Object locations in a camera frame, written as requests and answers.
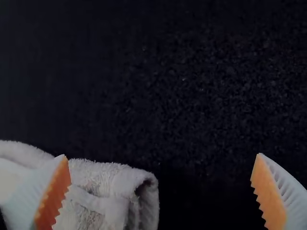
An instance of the dark background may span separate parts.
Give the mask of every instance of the dark background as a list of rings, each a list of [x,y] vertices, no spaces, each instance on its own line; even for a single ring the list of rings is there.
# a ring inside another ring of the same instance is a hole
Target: dark background
[[[0,138],[159,179],[160,229],[264,229],[263,152],[307,185],[299,0],[0,1]]]

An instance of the black carpet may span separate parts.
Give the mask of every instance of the black carpet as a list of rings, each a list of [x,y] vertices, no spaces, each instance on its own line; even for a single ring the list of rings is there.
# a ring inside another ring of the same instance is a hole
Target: black carpet
[[[307,5],[0,1],[0,138],[159,179],[160,229],[264,229],[263,152],[307,186]]]

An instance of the white towel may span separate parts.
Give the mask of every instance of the white towel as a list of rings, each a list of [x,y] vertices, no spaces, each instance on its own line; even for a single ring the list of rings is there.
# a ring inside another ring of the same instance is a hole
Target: white towel
[[[25,168],[54,157],[33,146],[0,140],[0,158]],[[69,160],[72,186],[54,230],[157,230],[158,181],[144,170],[116,163]]]

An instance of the white ribbed plastic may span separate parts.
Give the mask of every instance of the white ribbed plastic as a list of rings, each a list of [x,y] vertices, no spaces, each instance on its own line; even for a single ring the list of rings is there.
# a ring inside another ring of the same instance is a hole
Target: white ribbed plastic
[[[64,155],[49,161],[43,167],[29,173],[17,186],[10,198],[2,204],[1,210],[10,230],[31,230],[34,216],[52,176]]]
[[[307,190],[276,162],[261,154],[267,163],[286,209],[285,230],[307,229]]]

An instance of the black surface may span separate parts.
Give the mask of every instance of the black surface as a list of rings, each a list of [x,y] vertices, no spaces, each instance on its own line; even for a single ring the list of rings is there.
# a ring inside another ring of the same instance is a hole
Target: black surface
[[[307,185],[306,10],[3,0],[0,138],[152,171],[160,229],[264,229],[256,153]]]

